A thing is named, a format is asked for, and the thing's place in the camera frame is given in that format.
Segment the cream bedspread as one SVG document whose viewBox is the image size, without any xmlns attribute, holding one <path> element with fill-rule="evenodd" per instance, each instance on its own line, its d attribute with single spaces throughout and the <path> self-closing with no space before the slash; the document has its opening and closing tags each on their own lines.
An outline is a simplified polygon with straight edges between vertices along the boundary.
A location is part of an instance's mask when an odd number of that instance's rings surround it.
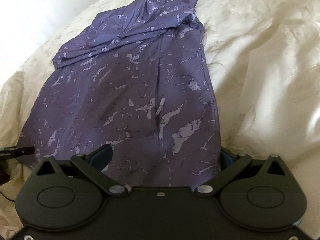
<svg viewBox="0 0 320 240">
<path fill-rule="evenodd" d="M 98 0 L 9 76 L 1 76 L 1 145 L 15 145 L 60 46 L 102 11 Z M 223 146 L 281 156 L 308 199 L 301 228 L 319 237 L 319 0 L 199 0 Z"/>
</svg>

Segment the purple patterned garment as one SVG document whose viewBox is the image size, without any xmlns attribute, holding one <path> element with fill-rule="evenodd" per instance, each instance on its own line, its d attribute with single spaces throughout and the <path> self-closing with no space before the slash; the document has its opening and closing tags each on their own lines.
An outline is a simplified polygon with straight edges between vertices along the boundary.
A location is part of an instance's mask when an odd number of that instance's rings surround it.
<svg viewBox="0 0 320 240">
<path fill-rule="evenodd" d="M 197 187 L 220 171 L 220 126 L 198 0 L 135 0 L 97 14 L 53 58 L 18 146 L 35 167 L 109 144 L 125 187 Z"/>
</svg>

